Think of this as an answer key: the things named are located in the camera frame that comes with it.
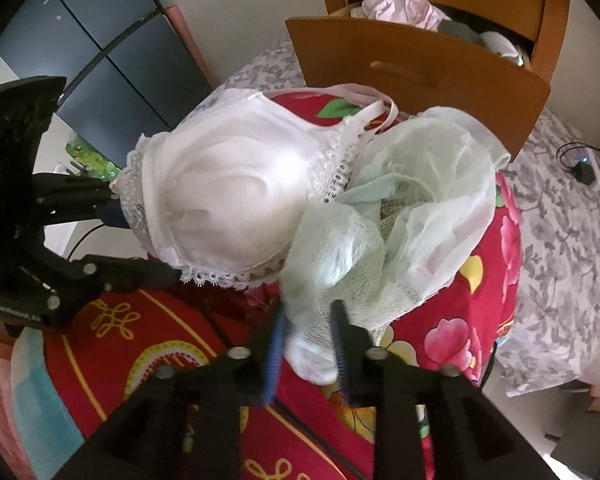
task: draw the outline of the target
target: wooden dresser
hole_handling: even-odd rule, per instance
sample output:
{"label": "wooden dresser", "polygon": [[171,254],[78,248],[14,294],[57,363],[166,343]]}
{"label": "wooden dresser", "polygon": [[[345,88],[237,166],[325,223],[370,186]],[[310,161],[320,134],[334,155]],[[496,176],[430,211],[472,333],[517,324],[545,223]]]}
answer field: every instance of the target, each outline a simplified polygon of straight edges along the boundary
{"label": "wooden dresser", "polygon": [[429,0],[481,16],[532,42],[525,67],[436,32],[351,18],[355,4],[349,0],[324,1],[329,16],[286,21],[308,86],[373,86],[411,114],[435,105],[460,108],[517,155],[549,96],[569,0]]}

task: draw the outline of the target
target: metal bolt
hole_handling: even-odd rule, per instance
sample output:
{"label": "metal bolt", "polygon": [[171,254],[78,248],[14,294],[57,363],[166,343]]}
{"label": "metal bolt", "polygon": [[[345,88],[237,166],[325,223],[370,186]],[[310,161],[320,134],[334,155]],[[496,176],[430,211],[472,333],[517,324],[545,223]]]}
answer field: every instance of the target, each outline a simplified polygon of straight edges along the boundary
{"label": "metal bolt", "polygon": [[154,375],[158,379],[169,379],[169,378],[173,377],[175,374],[176,374],[176,370],[175,370],[175,368],[173,368],[173,366],[162,365],[162,366],[158,366]]}
{"label": "metal bolt", "polygon": [[384,361],[389,357],[389,352],[381,346],[372,346],[365,352],[365,355],[371,361]]}
{"label": "metal bolt", "polygon": [[251,350],[246,346],[234,346],[233,348],[229,348],[229,351],[226,354],[231,359],[246,359],[251,355]]}
{"label": "metal bolt", "polygon": [[58,298],[57,296],[49,296],[48,298],[46,298],[46,307],[49,310],[55,310],[59,306],[60,306],[60,298]]}
{"label": "metal bolt", "polygon": [[82,272],[84,272],[88,276],[95,274],[97,270],[98,270],[98,266],[96,264],[86,264],[82,268]]}
{"label": "metal bolt", "polygon": [[460,368],[447,363],[440,367],[440,373],[446,377],[458,377],[460,375]]}

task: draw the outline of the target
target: red bedspread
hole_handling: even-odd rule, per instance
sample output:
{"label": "red bedspread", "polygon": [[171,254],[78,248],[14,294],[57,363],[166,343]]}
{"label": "red bedspread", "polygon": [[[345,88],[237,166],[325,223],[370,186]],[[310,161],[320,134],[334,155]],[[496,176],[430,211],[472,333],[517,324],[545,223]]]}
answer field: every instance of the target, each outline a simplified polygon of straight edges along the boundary
{"label": "red bedspread", "polygon": [[[322,125],[352,112],[351,105],[326,95],[291,94],[275,101]],[[520,270],[518,223],[512,193],[499,177],[495,216],[472,256],[449,287],[394,321],[381,345],[412,365],[436,369],[453,363],[478,383],[494,340],[507,333],[513,320]],[[155,367],[197,367],[226,350],[198,311],[201,304],[239,344],[250,325],[267,317],[271,301],[278,297],[276,285],[239,292],[181,284],[168,292],[104,294],[81,311],[64,335],[45,333],[48,372],[78,428],[89,436]],[[278,397],[372,477],[373,408],[350,410],[337,384],[319,388],[286,365]],[[434,469],[429,427],[424,410],[419,415],[430,479]],[[354,478],[272,407],[244,409],[241,431],[245,479]]]}

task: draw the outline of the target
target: yellow knot pattern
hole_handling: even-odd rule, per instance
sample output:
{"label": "yellow knot pattern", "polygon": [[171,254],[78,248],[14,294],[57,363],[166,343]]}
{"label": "yellow knot pattern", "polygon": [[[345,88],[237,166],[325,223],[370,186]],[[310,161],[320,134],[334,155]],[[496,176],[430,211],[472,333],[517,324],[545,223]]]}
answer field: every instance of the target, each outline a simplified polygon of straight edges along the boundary
{"label": "yellow knot pattern", "polygon": [[[244,467],[249,473],[251,473],[256,478],[259,478],[260,480],[282,480],[283,478],[288,477],[291,474],[291,470],[293,469],[291,467],[291,462],[289,462],[289,460],[287,460],[286,458],[281,458],[278,460],[278,462],[276,463],[276,470],[272,475],[268,475],[264,471],[262,466],[260,466],[260,464],[258,464],[255,460],[245,460]],[[299,473],[296,477],[296,480],[311,479],[304,473]]]}
{"label": "yellow knot pattern", "polygon": [[[101,314],[93,320],[93,323],[91,323],[91,329],[97,330],[97,338],[106,336],[112,328],[119,329],[120,335],[127,340],[132,340],[134,338],[134,333],[125,325],[140,319],[140,314],[137,312],[128,312],[131,310],[130,304],[120,303],[114,308],[109,308],[109,305],[102,300],[93,301],[91,304],[101,310]],[[125,312],[125,317],[118,317],[118,315],[124,314]]]}

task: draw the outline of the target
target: light blue fabric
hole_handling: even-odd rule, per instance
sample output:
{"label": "light blue fabric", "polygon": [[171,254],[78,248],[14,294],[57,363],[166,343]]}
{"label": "light blue fabric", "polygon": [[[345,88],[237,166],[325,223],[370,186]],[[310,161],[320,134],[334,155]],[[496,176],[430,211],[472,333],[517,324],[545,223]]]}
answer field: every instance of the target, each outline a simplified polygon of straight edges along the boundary
{"label": "light blue fabric", "polygon": [[26,328],[11,360],[13,417],[38,480],[50,480],[84,442],[46,371],[42,332]]}
{"label": "light blue fabric", "polygon": [[315,384],[337,375],[328,319],[343,300],[377,344],[386,327],[447,286],[493,219],[495,168],[459,110],[416,118],[375,136],[348,189],[307,206],[280,272],[293,326],[285,357]]}

